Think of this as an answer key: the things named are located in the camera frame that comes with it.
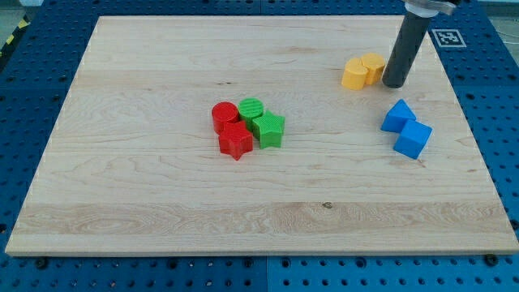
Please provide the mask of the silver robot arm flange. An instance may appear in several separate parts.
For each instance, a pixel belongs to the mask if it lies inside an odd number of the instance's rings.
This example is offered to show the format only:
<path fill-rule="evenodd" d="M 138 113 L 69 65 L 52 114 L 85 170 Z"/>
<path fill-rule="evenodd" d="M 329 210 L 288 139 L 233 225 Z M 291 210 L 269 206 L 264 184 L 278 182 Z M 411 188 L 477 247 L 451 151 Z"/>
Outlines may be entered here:
<path fill-rule="evenodd" d="M 432 18 L 439 13 L 451 15 L 457 4 L 449 1 L 436 0 L 404 0 L 405 9 L 422 18 Z"/>

